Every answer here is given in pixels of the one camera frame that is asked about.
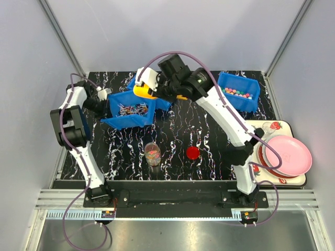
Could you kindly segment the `blue bin with lollipops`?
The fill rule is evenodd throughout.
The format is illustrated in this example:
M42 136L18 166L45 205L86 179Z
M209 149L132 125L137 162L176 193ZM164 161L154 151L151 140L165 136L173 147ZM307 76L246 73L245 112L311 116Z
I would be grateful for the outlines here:
M111 117L101 119L102 123L121 130L125 128L148 126L153 124L155 100L136 96L126 91L108 96Z

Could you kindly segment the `blue bin with star candies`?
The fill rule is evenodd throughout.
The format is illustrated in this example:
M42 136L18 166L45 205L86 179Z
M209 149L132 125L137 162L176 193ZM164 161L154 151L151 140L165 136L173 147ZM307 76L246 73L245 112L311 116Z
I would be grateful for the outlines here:
M135 86L135 77L133 77L130 81L130 83L127 85L128 90L133 90ZM171 103L168 101L165 101L163 99L156 99L155 100L155 109L156 110L163 110L168 111L171 106Z

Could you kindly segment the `yellow plastic scoop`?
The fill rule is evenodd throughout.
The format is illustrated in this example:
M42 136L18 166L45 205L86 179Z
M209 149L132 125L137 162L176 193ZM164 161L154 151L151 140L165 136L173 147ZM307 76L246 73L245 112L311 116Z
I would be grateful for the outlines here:
M175 102L176 100L188 100L188 98L177 95L176 92L171 91L168 86L159 85L156 91L153 91L148 85L143 84L142 86L135 85L133 93L142 98L146 99L162 99L168 102Z

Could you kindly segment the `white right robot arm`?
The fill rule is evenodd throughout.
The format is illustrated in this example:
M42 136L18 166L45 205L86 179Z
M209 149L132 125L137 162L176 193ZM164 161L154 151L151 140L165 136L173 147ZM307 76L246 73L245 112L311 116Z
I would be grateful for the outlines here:
M246 123L225 97L213 74L199 59L184 52L166 52L154 58L163 74L146 65L138 71L137 84L147 85L151 97L174 101L185 97L202 107L226 133L231 147L224 154L233 166L237 190L227 200L250 207L256 202L259 185L252 172L255 145L264 132Z

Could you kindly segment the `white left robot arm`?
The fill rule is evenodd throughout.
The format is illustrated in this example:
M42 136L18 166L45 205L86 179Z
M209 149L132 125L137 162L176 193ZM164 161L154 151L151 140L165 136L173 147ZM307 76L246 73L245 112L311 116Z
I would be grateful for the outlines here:
M50 111L57 142L74 157L85 179L85 199L98 207L107 207L113 201L113 192L103 172L99 169L91 150L91 131L82 109L86 108L101 115L102 101L93 97L94 88L87 81L70 84L62 105Z

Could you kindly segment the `blue bin with flower candies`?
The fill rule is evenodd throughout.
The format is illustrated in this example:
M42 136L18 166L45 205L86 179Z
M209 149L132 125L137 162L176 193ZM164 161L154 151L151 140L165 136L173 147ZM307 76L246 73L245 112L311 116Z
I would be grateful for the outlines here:
M236 110L248 113L257 111L260 94L257 80L220 72L217 83Z

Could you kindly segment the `clear plastic jar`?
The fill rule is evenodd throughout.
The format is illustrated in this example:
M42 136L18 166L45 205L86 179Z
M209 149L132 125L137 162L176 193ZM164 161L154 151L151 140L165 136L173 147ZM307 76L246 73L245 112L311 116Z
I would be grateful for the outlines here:
M158 166L161 162L160 148L154 142L150 142L144 147L144 156L149 166Z

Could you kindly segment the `red jar lid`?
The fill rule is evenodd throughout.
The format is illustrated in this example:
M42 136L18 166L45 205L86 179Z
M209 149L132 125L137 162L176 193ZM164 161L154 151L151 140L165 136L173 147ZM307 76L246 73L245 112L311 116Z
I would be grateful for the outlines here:
M200 155L200 151L195 146L190 146L186 150L186 156L191 160L196 160L197 158L199 158L199 155Z

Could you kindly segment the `clear glass cup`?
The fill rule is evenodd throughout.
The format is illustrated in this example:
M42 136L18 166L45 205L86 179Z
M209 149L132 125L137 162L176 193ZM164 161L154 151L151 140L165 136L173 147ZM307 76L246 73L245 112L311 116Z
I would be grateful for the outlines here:
M264 137L267 138L270 136L272 133L275 132L275 129L272 128L272 123L271 122L265 122L262 125L262 129L264 131Z

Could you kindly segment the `red plate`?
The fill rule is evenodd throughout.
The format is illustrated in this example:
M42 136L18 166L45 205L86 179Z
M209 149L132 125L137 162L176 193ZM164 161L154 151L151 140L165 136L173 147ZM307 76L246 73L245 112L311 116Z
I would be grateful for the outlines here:
M257 150L257 158L259 160L259 162L263 165L263 166L266 166L268 167L268 165L266 164L265 160L264 160L264 157L263 157L263 154L262 154L262 146L260 145L258 147L258 150ZM271 173L272 175L278 177L278 178L287 178L287 179L292 179L292 178L296 178L296 176L286 176L286 175L283 175L281 173L278 173L277 171L274 171L274 170L267 170L269 173Z

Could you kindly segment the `pink plate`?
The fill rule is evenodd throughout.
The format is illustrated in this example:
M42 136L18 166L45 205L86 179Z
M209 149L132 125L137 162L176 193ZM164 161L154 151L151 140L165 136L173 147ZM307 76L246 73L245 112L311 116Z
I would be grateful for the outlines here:
M301 141L287 135L275 135L267 139L266 143L282 159L282 165L274 171L286 176L300 176L310 170L312 155Z

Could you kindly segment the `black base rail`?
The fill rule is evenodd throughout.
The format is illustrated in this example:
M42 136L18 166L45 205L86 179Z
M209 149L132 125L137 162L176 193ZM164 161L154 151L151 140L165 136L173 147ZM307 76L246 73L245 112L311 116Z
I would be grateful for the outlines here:
M268 209L264 191L249 196L235 181L110 181L116 218L178 220L232 218L233 210Z

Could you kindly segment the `aluminium corner post left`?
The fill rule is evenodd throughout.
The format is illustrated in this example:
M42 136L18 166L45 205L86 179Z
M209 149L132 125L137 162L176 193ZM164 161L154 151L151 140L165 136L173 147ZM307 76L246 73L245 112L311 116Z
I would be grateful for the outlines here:
M82 74L85 75L85 72L81 66L81 64L79 63L79 60L77 59L77 57L74 54L74 51L72 50L58 20L57 17L55 15L55 13L53 12L49 2L47 0L37 0L37 3L40 5L43 13L45 14L49 24L51 25L55 35L57 36L58 40L60 41L66 55L68 56L71 64L73 65L75 71L78 74Z

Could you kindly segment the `aluminium corner post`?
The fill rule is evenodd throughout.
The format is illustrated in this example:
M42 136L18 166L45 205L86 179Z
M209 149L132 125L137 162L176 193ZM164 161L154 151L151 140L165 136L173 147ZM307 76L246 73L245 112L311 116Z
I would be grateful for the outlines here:
M58 40L60 41L66 55L68 56L71 64L73 65L75 71L78 74L82 74L85 75L85 72L81 66L81 64L79 63L79 60L77 59L77 57L74 54L74 51L72 50L58 20L57 17L55 15L55 13L53 12L49 2L47 0L37 0L37 3L40 5L43 13L45 14L49 24L51 25L55 35L57 36Z
M304 0L299 11L297 12L293 22L290 25L283 41L281 42L273 60L271 61L269 67L265 71L265 76L270 77L272 72L274 71L276 65L278 64L279 60L281 59L282 55L284 54L287 46L289 45L290 41L292 40L295 32L299 28L301 22L303 21L304 17L306 16L307 12L309 11L311 5L314 3L313 0Z

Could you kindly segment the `aluminium corner post right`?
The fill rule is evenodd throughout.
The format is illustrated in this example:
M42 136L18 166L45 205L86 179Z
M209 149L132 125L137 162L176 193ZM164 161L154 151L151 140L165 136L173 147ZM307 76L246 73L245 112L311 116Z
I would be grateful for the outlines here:
M301 22L303 21L304 17L306 16L307 12L309 11L311 5L314 3L313 0L304 0L299 11L297 12L293 22L290 25L283 41L281 42L273 60L271 61L269 67L265 71L265 76L270 77L272 72L274 71L276 65L278 64L279 60L281 59L282 55L284 54L287 46L289 45L290 41L292 40L295 32L299 28Z

